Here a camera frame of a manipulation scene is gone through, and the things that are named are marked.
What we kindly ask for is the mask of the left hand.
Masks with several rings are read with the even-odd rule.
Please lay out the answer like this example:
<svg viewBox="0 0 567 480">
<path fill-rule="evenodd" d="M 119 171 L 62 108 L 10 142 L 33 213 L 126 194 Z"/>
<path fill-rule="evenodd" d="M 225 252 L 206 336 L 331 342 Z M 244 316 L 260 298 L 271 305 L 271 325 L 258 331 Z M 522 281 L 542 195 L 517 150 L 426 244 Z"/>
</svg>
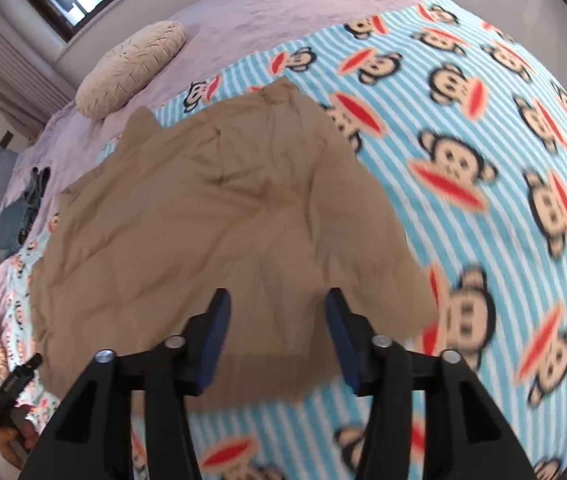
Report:
<svg viewBox="0 0 567 480">
<path fill-rule="evenodd" d="M 19 427 L 0 427 L 0 455 L 12 466 L 21 470 L 24 458 L 17 451 L 23 448 L 26 451 L 32 450 L 40 434 L 37 432 L 33 422 L 28 419 L 32 405 L 22 404 L 14 409 L 14 414 L 18 416 Z"/>
</svg>

